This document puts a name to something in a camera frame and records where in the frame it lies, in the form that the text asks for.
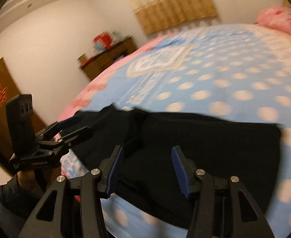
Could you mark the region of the left hand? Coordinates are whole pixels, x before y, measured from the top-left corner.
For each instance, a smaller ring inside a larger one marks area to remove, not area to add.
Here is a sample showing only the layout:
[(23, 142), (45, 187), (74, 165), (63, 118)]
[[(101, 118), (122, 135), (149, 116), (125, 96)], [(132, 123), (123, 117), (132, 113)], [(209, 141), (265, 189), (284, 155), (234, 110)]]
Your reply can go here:
[(19, 171), (17, 173), (17, 180), (21, 188), (35, 196), (41, 197), (60, 175), (61, 165), (57, 168)]

